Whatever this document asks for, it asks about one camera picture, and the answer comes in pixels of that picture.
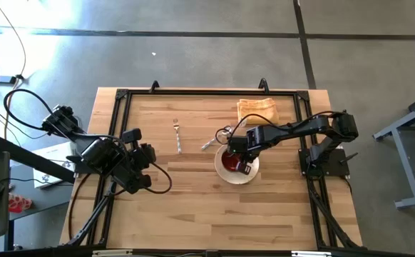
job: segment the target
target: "desk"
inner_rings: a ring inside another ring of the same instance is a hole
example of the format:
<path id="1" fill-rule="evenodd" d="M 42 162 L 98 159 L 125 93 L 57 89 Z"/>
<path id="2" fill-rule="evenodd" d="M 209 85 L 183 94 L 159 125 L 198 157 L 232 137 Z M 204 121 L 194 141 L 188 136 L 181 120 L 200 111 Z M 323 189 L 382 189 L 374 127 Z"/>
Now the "desk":
<path id="1" fill-rule="evenodd" d="M 108 133 L 116 90 L 98 89 L 89 133 Z M 309 97 L 313 113 L 331 109 L 327 91 L 311 90 Z M 155 148 L 157 164 L 170 173 L 173 189 L 165 195 L 142 190 L 116 197 L 107 247 L 315 249 L 307 184 L 299 174 L 298 139 L 283 141 L 263 151 L 259 173 L 247 185 L 228 184 L 216 174 L 213 159 L 218 144 L 201 151 L 201 146 L 218 128 L 237 123 L 239 99 L 264 98 L 266 96 L 133 96 L 127 129 L 141 129 L 143 140 L 140 142 L 151 143 Z M 293 100 L 287 96 L 272 98 L 277 104 L 280 124 L 295 122 Z M 119 109 L 119 117 L 123 109 L 123 106 Z M 176 146 L 174 118 L 179 120 L 182 154 L 178 154 Z M 153 178 L 154 189 L 168 186 L 167 179 L 156 168 L 143 172 Z M 74 233 L 91 214 L 97 183 L 98 176 L 92 175 L 79 191 L 73 209 Z M 351 239 L 361 245 L 347 184 L 340 178 L 327 177 L 327 188 L 334 217 Z M 99 221 L 97 236 L 103 224 L 102 218 Z M 323 218 L 321 222 L 327 241 Z M 66 220 L 61 243 L 67 241 Z"/>

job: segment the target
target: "white plate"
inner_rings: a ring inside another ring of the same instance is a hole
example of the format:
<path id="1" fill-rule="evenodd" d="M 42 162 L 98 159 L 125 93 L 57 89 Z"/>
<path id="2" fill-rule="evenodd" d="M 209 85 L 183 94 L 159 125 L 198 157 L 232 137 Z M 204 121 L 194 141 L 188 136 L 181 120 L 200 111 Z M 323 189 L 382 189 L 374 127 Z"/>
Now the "white plate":
<path id="1" fill-rule="evenodd" d="M 260 164 L 258 158 L 255 158 L 255 160 L 252 163 L 247 164 L 250 167 L 249 175 L 245 175 L 240 172 L 232 172 L 228 171 L 222 163 L 222 155 L 226 150 L 226 145 L 221 146 L 215 154 L 214 165 L 217 174 L 219 174 L 220 178 L 223 178 L 224 181 L 227 181 L 228 183 L 235 185 L 242 185 L 250 182 L 258 173 L 258 166 Z"/>

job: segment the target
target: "black metal frame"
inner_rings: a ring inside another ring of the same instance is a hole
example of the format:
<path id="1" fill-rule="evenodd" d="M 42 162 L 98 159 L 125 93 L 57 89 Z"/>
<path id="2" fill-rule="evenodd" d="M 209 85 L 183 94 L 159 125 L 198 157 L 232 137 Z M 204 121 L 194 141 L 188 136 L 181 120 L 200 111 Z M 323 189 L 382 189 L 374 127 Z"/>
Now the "black metal frame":
<path id="1" fill-rule="evenodd" d="M 118 110 L 119 110 L 120 104 L 123 100 L 125 101 L 125 109 L 124 109 L 124 112 L 123 112 L 121 130 L 120 130 L 119 136 L 121 137 L 122 133 L 127 129 L 128 116 L 129 116 L 129 113 L 130 113 L 130 106 L 131 106 L 131 100 L 133 98 L 133 95 L 153 94 L 153 95 L 213 95 L 213 96 L 218 96 L 218 95 L 288 96 L 288 97 L 292 97 L 292 99 L 294 101 L 294 109 L 295 109 L 295 112 L 296 112 L 297 121 L 302 121 L 302 119 L 303 119 L 302 118 L 301 106 L 300 106 L 301 103 L 304 104 L 304 109 L 305 109 L 305 112 L 306 112 L 306 116 L 311 116 L 312 115 L 312 110 L 311 110 L 311 107 L 310 107 L 310 99 L 309 99 L 309 92 L 308 91 L 270 91 L 269 86 L 267 85 L 266 79 L 264 79 L 264 78 L 260 80 L 260 84 L 258 86 L 258 88 L 262 89 L 262 91 L 259 91 L 259 90 L 251 91 L 251 90 L 241 90 L 241 89 L 238 89 L 238 90 L 235 90 L 235 89 L 226 89 L 226 90 L 223 90 L 223 89 L 219 89 L 219 90 L 200 89 L 200 90 L 194 90 L 194 89 L 156 89 L 156 88 L 160 88 L 160 85 L 158 84 L 157 81 L 153 82 L 153 85 L 151 86 L 150 89 L 118 89 L 116 91 L 116 100 L 115 100 L 114 107 L 113 107 L 113 113 L 112 113 L 112 116 L 111 116 L 111 124 L 110 124 L 110 128 L 109 128 L 108 133 L 110 135 L 113 135 L 115 133 L 115 129 L 116 129 L 116 126 L 117 126 L 117 121 L 118 121 Z M 307 148 L 307 143 L 306 143 L 305 137 L 301 137 L 299 139 L 300 139 L 300 142 L 301 142 L 301 147 L 302 148 Z M 312 140 L 312 144 L 317 143 L 317 138 L 315 136 L 312 136 L 311 140 Z M 105 183 L 106 183 L 105 180 L 102 179 L 102 178 L 98 182 L 98 188 L 97 188 L 96 198 L 95 198 L 93 208 L 95 208 L 97 206 L 99 200 L 101 199 L 101 197 L 103 195 L 103 188 L 105 186 Z M 309 183 L 311 183 L 311 181 L 310 181 L 310 178 L 307 177 L 308 188 L 309 188 Z M 320 196 L 322 198 L 322 202 L 326 205 L 327 209 L 330 211 L 327 187 L 326 187 L 326 183 L 325 183 L 323 177 L 321 177 L 320 180 L 319 180 L 319 186 L 320 186 L 320 190 L 321 190 L 321 195 Z M 322 229 L 321 229 L 321 225 L 320 225 L 320 219 L 319 219 L 317 206 L 315 205 L 315 203 L 313 202 L 313 200 L 310 197 L 309 197 L 309 202 L 310 202 L 310 206 L 311 206 L 312 220 L 313 220 L 313 224 L 314 224 L 314 232 L 315 232 L 317 248 L 319 248 L 321 246 L 326 246 L 326 244 L 324 243 L 323 238 L 322 238 Z M 102 233 L 101 233 L 101 239 L 99 241 L 99 244 L 101 244 L 103 246 L 106 246 L 106 243 L 107 243 L 107 240 L 108 240 L 109 225 L 110 225 L 111 216 L 112 216 L 112 206 L 113 206 L 113 200 L 110 201 L 110 203 L 107 206 L 105 219 L 103 221 L 103 230 L 102 230 Z M 88 245 L 93 244 L 95 234 L 96 234 L 95 228 L 96 228 L 96 225 L 94 225 L 93 228 L 91 229 L 91 231 L 89 232 L 88 240 L 87 240 Z M 328 227 L 328 231 L 329 231 L 329 242 L 330 242 L 329 245 L 330 246 L 337 246 L 337 241 L 336 241 L 336 236 L 334 235 L 334 231 L 330 227 Z M 262 253 L 262 254 L 268 255 L 268 254 L 271 253 L 271 251 L 250 251 L 250 253 L 253 253 L 253 254 Z M 285 251 L 276 251 L 276 253 L 283 254 L 283 253 L 285 253 Z"/>
<path id="2" fill-rule="evenodd" d="M 0 137 L 0 152 L 9 152 L 11 160 L 43 171 L 63 181 L 74 183 L 73 172 Z"/>

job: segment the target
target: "red sauce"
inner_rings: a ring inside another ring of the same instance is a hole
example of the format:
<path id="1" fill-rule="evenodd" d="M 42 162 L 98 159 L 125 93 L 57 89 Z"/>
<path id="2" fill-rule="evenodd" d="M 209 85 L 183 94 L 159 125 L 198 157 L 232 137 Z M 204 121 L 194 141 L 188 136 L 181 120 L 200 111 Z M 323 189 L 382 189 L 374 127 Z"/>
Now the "red sauce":
<path id="1" fill-rule="evenodd" d="M 225 151 L 222 154 L 222 164 L 228 171 L 236 171 L 236 166 L 240 162 L 240 155 L 237 153 L 228 153 Z"/>

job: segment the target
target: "metal table leg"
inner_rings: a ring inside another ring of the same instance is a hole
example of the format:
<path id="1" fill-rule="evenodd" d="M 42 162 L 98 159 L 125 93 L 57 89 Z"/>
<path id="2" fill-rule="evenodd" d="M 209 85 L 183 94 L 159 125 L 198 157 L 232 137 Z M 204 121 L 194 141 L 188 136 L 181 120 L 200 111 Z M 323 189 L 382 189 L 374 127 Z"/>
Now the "metal table leg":
<path id="1" fill-rule="evenodd" d="M 14 250 L 14 221 L 8 221 L 8 231 L 5 234 L 4 250 Z"/>
<path id="2" fill-rule="evenodd" d="M 405 115 L 404 117 L 400 118 L 399 120 L 395 121 L 392 125 L 387 126 L 386 128 L 382 129 L 381 131 L 372 135 L 372 137 L 376 141 L 382 140 L 385 136 L 390 136 L 393 129 L 397 129 L 400 126 L 405 126 L 408 123 L 412 122 L 415 119 L 415 111 L 412 111 L 410 114 Z"/>
<path id="3" fill-rule="evenodd" d="M 401 159 L 402 166 L 406 172 L 407 180 L 409 181 L 410 189 L 415 197 L 415 176 L 414 171 L 412 171 L 412 167 L 409 163 L 409 157 L 407 156 L 406 149 L 404 149 L 404 145 L 402 143 L 401 137 L 399 135 L 399 131 L 396 128 L 391 130 L 393 133 L 394 143 L 396 143 L 396 148 L 398 149 L 399 158 Z"/>

